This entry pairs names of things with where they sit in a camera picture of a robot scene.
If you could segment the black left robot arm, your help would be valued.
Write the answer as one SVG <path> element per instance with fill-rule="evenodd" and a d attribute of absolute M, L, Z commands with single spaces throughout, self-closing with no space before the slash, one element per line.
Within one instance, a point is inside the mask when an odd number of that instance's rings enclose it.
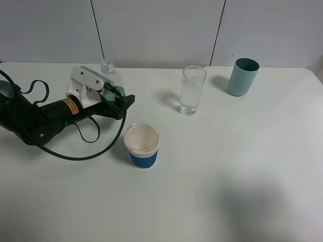
<path fill-rule="evenodd" d="M 85 66 L 72 68 L 64 99 L 43 106 L 49 97 L 47 83 L 45 97 L 31 103 L 5 72 L 1 75 L 5 77 L 1 81 L 1 126 L 27 145 L 45 145 L 66 127 L 93 115 L 121 120 L 135 101 L 134 95 L 127 96 L 120 89 L 114 100 L 108 100 L 106 95 L 116 84 Z"/>

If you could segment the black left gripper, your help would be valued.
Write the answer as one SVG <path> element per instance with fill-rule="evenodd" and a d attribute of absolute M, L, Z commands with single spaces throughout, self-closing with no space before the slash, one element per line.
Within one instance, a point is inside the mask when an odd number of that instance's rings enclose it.
<path fill-rule="evenodd" d="M 135 95 L 128 95 L 115 98 L 112 102 L 99 102 L 88 108 L 83 108 L 76 97 L 67 97 L 40 107 L 41 116 L 49 124 L 59 126 L 70 126 L 90 116 L 98 115 L 103 117 L 121 120 L 124 112 L 135 102 Z"/>

